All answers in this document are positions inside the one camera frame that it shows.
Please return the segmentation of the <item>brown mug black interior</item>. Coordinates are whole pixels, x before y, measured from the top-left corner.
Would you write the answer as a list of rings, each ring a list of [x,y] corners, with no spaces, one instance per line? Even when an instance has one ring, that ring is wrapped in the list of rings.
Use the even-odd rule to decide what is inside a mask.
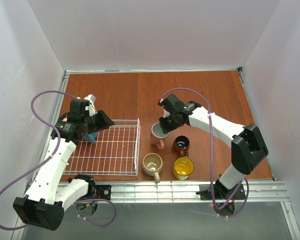
[[[186,152],[189,150],[189,148],[190,148],[190,140],[186,136],[180,135],[174,139],[173,149],[181,157],[184,157],[186,155]]]

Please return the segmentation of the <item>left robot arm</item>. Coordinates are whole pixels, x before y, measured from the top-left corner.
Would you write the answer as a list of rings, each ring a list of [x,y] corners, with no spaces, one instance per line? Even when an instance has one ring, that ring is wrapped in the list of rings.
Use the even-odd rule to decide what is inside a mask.
[[[79,141],[87,134],[103,131],[115,124],[104,111],[95,109],[95,100],[92,94],[83,99],[72,99],[69,112],[57,120],[55,127],[60,134],[51,133],[46,154],[51,159],[39,169],[24,197],[16,197],[13,202],[13,208],[23,223],[54,231],[72,204],[97,195],[94,178],[85,174],[76,175],[66,187],[57,190]]]

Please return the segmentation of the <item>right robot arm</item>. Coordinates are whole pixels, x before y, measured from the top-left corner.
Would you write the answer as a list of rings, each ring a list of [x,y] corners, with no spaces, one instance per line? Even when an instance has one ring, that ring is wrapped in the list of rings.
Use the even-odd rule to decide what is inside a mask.
[[[173,93],[157,104],[164,109],[164,115],[159,118],[164,133],[188,125],[209,133],[211,140],[217,138],[230,147],[231,163],[210,188],[213,196],[229,197],[238,183],[269,154],[261,131],[254,124],[244,126],[228,121],[195,101],[184,103]]]

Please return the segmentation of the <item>white and pink mug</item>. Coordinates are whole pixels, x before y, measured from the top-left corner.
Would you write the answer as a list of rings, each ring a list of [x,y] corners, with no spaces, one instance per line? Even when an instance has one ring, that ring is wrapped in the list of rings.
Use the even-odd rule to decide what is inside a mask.
[[[150,141],[153,146],[157,146],[159,150],[165,147],[165,139],[169,133],[164,133],[160,124],[155,123],[151,127]]]

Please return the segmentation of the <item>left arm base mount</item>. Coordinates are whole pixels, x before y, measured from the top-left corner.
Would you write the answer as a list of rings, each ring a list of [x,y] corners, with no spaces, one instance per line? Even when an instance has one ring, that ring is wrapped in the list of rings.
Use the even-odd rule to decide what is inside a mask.
[[[110,200],[112,193],[112,186],[109,184],[96,185],[92,187],[90,199],[104,199]]]

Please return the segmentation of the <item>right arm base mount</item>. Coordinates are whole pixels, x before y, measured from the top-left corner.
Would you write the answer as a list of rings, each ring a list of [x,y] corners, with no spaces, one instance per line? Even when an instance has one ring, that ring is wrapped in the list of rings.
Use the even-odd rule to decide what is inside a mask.
[[[246,193],[243,187],[243,184],[237,184],[232,189],[228,190],[226,188],[222,188],[220,186],[213,185],[214,188],[214,196],[216,200],[227,200],[230,195],[234,192],[236,187],[238,190],[234,194],[234,198],[236,200],[244,200],[246,198]],[[212,191],[210,185],[200,184],[199,191],[196,192],[201,200],[212,200]]]

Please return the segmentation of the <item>blue floral mug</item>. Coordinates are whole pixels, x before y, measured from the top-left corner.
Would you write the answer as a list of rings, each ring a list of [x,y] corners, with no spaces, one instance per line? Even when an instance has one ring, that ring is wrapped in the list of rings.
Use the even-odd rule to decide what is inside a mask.
[[[92,144],[96,144],[96,139],[98,137],[98,133],[97,132],[93,132],[93,133],[86,133],[84,136],[83,136],[83,139],[86,141],[86,142],[90,142]]]

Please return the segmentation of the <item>beige ceramic mug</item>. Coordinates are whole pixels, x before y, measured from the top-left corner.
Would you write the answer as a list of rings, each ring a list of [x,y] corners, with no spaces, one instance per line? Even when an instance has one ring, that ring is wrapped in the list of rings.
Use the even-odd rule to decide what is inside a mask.
[[[164,162],[163,159],[156,153],[148,153],[142,160],[142,171],[150,177],[154,178],[156,184],[160,179],[160,173],[163,170]]]

